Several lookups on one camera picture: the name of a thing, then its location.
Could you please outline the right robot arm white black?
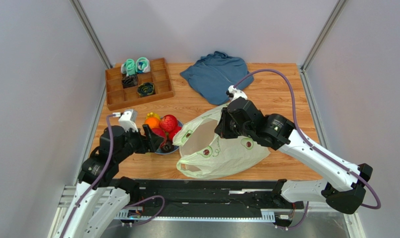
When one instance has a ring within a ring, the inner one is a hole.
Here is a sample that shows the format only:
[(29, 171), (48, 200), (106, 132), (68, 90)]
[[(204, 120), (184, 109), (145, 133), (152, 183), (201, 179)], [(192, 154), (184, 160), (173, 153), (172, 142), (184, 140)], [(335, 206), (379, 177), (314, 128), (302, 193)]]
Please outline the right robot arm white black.
[(322, 179), (293, 181), (280, 179), (273, 196), (287, 202), (325, 202), (344, 214), (362, 206), (372, 167), (356, 165), (334, 155), (305, 136), (294, 122), (279, 114), (263, 115), (255, 105), (237, 98), (221, 110), (215, 134), (222, 139), (244, 136), (257, 144), (287, 154), (317, 172)]

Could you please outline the aluminium frame post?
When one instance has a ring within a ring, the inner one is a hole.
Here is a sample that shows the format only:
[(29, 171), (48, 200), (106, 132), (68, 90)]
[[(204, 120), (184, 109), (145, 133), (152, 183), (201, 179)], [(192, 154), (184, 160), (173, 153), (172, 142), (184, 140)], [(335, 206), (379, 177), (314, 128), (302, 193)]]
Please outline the aluminium frame post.
[(338, 0), (331, 11), (328, 19), (326, 20), (323, 28), (321, 29), (316, 41), (314, 42), (311, 50), (309, 51), (304, 63), (301, 65), (301, 71), (306, 72), (307, 69), (310, 67), (311, 63), (315, 59), (319, 49), (322, 47), (325, 39), (328, 37), (331, 29), (335, 25), (337, 19), (341, 15), (343, 9), (347, 5), (348, 0)]
[(81, 3), (79, 0), (70, 0), (69, 1), (74, 8), (81, 24), (83, 25), (86, 33), (88, 34), (89, 39), (91, 40), (98, 56), (100, 57), (103, 65), (105, 66), (106, 69), (112, 68), (112, 63), (110, 62), (109, 57), (107, 56), (106, 51), (104, 50), (104, 47), (102, 46), (91, 22), (90, 19)]

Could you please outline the yellow banana left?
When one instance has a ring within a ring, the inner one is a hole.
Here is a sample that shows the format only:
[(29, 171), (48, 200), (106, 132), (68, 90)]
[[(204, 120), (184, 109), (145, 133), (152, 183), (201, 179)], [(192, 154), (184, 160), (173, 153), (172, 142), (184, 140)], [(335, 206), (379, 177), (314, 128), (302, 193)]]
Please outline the yellow banana left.
[(155, 117), (155, 116), (154, 116), (154, 113), (153, 113), (153, 112), (147, 113), (147, 115), (146, 115), (146, 119), (154, 118), (154, 117)]

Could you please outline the right aluminium frame post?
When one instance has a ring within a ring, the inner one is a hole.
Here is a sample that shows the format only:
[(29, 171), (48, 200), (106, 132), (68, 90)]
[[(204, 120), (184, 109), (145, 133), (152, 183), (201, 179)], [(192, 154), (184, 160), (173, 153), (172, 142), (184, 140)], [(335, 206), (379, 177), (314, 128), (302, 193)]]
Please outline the right aluminium frame post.
[(311, 63), (315, 59), (319, 49), (322, 47), (325, 39), (328, 37), (331, 29), (335, 25), (337, 19), (341, 15), (343, 9), (347, 5), (348, 0), (338, 0), (331, 11), (328, 19), (326, 20), (323, 28), (321, 29), (316, 41), (314, 42), (311, 50), (309, 51), (304, 63), (301, 65), (301, 71), (306, 72), (307, 69), (310, 67)]

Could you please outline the shiny red apple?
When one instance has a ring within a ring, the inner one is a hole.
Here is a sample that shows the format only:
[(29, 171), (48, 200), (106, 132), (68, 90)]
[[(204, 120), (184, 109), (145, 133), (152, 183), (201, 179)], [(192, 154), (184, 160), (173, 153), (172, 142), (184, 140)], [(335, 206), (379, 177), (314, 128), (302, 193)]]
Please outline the shiny red apple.
[(171, 132), (168, 133), (168, 138), (170, 141), (173, 141), (174, 136), (179, 133), (181, 130), (181, 126), (176, 126)]
[(165, 133), (161, 128), (153, 128), (152, 131), (153, 131), (156, 135), (158, 135), (158, 136), (164, 138), (165, 140), (167, 139), (166, 133)]

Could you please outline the blue folded hoodie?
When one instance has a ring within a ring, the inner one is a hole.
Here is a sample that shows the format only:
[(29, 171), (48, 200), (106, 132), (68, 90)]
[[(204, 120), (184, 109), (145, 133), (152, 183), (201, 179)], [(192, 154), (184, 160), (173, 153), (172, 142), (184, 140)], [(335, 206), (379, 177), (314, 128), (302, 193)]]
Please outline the blue folded hoodie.
[(189, 86), (212, 105), (229, 100), (226, 91), (249, 73), (246, 62), (215, 51), (202, 56), (194, 65), (180, 73)]

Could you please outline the green white sock roll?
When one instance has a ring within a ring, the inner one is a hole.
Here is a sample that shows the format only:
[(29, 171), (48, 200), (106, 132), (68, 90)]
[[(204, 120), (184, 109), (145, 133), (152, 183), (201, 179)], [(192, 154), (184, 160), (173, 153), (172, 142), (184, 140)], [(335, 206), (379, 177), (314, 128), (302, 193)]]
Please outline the green white sock roll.
[(136, 64), (133, 59), (127, 59), (120, 67), (121, 74), (126, 76), (135, 75), (137, 73)]

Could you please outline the orange fruit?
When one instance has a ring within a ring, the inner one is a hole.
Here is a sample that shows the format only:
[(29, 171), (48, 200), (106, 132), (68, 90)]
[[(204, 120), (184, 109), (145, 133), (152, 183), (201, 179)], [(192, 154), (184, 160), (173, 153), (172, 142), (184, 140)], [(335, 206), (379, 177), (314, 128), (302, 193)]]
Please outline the orange fruit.
[(150, 129), (154, 129), (154, 128), (160, 128), (160, 119), (156, 118), (156, 117), (149, 117), (146, 118), (145, 120), (145, 124), (147, 124)]

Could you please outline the yellow banana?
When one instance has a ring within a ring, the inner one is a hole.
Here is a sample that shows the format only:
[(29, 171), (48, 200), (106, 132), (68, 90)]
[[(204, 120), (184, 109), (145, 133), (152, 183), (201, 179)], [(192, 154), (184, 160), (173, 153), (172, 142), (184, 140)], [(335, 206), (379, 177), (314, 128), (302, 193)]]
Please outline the yellow banana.
[(153, 112), (147, 113), (147, 115), (146, 115), (146, 119), (154, 118), (154, 117), (155, 117), (155, 116), (154, 116), (154, 113), (153, 113)]
[(158, 120), (161, 119), (161, 117), (157, 113), (152, 113), (152, 117), (157, 118)]

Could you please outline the left aluminium frame post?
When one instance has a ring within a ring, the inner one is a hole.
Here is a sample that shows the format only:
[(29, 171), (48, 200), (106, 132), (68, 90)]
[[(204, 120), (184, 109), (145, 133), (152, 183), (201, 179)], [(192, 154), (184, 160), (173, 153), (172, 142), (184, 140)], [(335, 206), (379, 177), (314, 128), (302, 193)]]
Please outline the left aluminium frame post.
[(69, 1), (74, 8), (81, 24), (83, 25), (86, 33), (88, 34), (89, 39), (91, 40), (98, 56), (100, 57), (103, 65), (105, 66), (106, 69), (112, 68), (112, 63), (110, 62), (109, 57), (107, 56), (106, 51), (104, 50), (104, 47), (102, 46), (91, 22), (90, 19), (81, 3), (79, 0), (70, 0)]

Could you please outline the dark green yellow sock roll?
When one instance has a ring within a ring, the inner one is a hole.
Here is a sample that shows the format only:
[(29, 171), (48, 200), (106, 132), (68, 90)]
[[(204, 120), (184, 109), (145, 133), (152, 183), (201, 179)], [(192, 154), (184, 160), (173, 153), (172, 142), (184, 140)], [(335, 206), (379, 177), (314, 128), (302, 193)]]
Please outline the dark green yellow sock roll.
[(143, 83), (138, 86), (137, 93), (141, 98), (155, 95), (155, 85), (152, 82)]

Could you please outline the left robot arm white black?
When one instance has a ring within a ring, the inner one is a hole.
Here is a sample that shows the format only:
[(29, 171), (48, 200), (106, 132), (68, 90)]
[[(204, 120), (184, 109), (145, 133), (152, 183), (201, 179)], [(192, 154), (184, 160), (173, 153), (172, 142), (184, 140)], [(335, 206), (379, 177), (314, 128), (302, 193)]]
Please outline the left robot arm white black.
[(144, 125), (145, 134), (118, 125), (108, 126), (100, 144), (82, 164), (75, 193), (57, 238), (99, 238), (124, 207), (137, 207), (141, 199), (139, 182), (114, 179), (119, 165), (133, 154), (154, 153), (165, 141)]

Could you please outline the cracked red apple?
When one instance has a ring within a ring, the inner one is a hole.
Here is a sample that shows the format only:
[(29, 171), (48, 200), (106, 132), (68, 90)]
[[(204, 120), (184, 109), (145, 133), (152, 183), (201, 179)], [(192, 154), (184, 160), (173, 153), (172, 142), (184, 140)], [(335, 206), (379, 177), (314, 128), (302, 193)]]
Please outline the cracked red apple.
[(165, 132), (171, 132), (178, 126), (178, 120), (173, 115), (165, 115), (161, 118), (159, 126)]

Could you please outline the pale green plastic bag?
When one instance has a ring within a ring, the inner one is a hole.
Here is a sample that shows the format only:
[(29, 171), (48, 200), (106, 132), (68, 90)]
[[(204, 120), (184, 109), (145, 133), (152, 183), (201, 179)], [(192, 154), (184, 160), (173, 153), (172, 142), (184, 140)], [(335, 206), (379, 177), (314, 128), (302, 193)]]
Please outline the pale green plastic bag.
[(179, 147), (177, 169), (194, 179), (218, 179), (247, 170), (270, 155), (267, 147), (248, 137), (221, 139), (214, 130), (223, 106), (206, 111), (183, 125), (172, 142)]

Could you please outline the blue plate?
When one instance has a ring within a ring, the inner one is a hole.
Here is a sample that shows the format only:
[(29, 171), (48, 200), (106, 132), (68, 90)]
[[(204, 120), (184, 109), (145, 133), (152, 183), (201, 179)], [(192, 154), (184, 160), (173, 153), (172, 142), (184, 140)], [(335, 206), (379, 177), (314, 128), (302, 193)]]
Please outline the blue plate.
[(175, 116), (165, 115), (161, 117), (152, 129), (163, 140), (156, 153), (165, 155), (175, 152), (178, 146), (173, 144), (173, 139), (181, 129), (182, 123)]

